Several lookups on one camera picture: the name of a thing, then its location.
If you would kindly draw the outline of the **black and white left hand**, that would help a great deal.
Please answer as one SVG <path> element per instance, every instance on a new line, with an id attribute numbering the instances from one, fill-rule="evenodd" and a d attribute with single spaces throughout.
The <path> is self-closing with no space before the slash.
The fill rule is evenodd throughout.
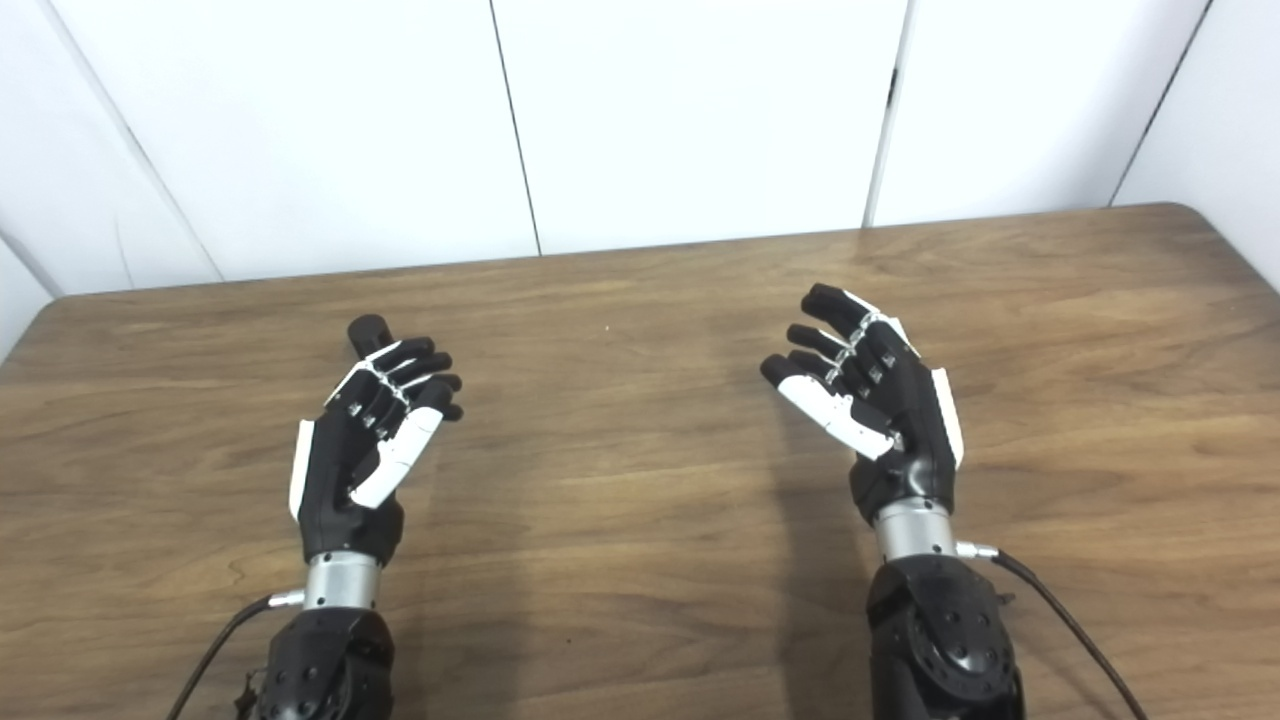
<path id="1" fill-rule="evenodd" d="M 355 552 L 389 564 L 404 532 L 396 492 L 440 425 L 462 416 L 451 366 L 429 337 L 396 341 L 360 359 L 320 415 L 300 423 L 289 503 L 305 561 Z"/>

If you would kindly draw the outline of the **black and white right hand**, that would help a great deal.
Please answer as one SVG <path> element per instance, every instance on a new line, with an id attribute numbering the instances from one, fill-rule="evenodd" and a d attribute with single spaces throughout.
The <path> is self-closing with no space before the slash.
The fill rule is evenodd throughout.
<path id="1" fill-rule="evenodd" d="M 846 290 L 817 283 L 800 307 L 829 329 L 790 325 L 794 350 L 772 354 L 760 370 L 855 452 L 850 486 L 860 514 L 874 521 L 906 501 L 952 512 L 964 441 L 946 370 L 927 365 L 896 316 Z"/>

